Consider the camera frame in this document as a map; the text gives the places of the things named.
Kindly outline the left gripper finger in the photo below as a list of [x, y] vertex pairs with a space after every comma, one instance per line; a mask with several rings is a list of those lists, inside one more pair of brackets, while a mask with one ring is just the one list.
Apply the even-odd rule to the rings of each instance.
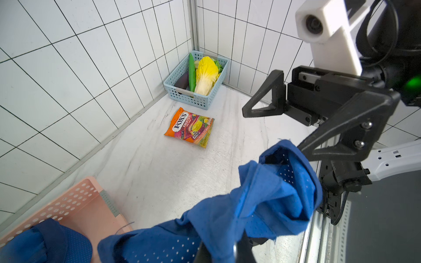
[[[251, 238], [244, 231], [242, 238], [234, 245], [234, 257], [236, 263], [256, 263], [252, 248], [267, 242], [267, 238]], [[211, 263], [212, 257], [206, 246], [201, 242], [194, 263]]]

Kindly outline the blue baseball cap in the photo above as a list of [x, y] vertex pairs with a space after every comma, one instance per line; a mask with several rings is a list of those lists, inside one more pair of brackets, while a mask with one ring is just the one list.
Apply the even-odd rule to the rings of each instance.
[[101, 240], [101, 262], [191, 263], [203, 244], [214, 263], [233, 263], [243, 235], [269, 240], [297, 235], [322, 201], [316, 173], [288, 140], [241, 165], [239, 176], [238, 188], [202, 200], [179, 219]]

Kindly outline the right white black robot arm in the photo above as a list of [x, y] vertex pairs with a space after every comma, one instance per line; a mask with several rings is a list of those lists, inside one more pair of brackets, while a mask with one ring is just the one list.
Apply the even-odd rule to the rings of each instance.
[[296, 12], [298, 36], [313, 66], [272, 71], [243, 107], [246, 118], [286, 114], [319, 127], [299, 144], [321, 161], [315, 204], [336, 225], [351, 192], [421, 168], [420, 142], [375, 150], [399, 102], [421, 104], [421, 3], [387, 1], [373, 28], [364, 1], [306, 1]]

